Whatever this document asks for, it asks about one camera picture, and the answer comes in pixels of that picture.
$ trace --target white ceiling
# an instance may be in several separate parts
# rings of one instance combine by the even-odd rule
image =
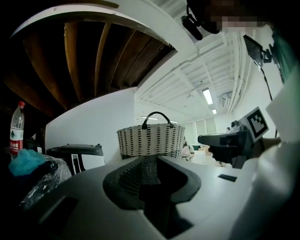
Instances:
[[[181,24],[186,13],[185,0],[151,0]],[[192,39],[198,53],[173,66],[158,79],[148,79],[147,89],[135,100],[135,124],[150,112],[159,111],[180,123],[230,114],[238,106],[246,88],[252,61],[240,33],[205,34],[202,41]],[[254,38],[255,31],[246,32]],[[209,88],[213,104],[208,105],[203,89]],[[163,117],[150,123],[164,122]]]

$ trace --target plastic bottle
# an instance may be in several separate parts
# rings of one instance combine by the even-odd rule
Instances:
[[[25,103],[20,101],[10,123],[9,146],[11,159],[16,158],[18,151],[23,149],[24,106]]]

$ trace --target person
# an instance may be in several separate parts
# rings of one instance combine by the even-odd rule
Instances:
[[[191,144],[188,144],[186,137],[183,140],[183,148],[181,150],[181,157],[187,161],[191,161],[195,156],[194,148]]]

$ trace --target bottle label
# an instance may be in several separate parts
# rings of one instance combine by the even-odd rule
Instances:
[[[10,128],[10,153],[17,155],[18,151],[23,149],[23,130]]]

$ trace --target woven basket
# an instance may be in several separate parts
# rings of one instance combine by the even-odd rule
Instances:
[[[168,123],[147,125],[148,118],[161,114]],[[157,155],[181,157],[185,127],[172,124],[161,112],[152,112],[142,125],[117,131],[122,159],[145,156],[142,184],[159,184],[157,177]]]

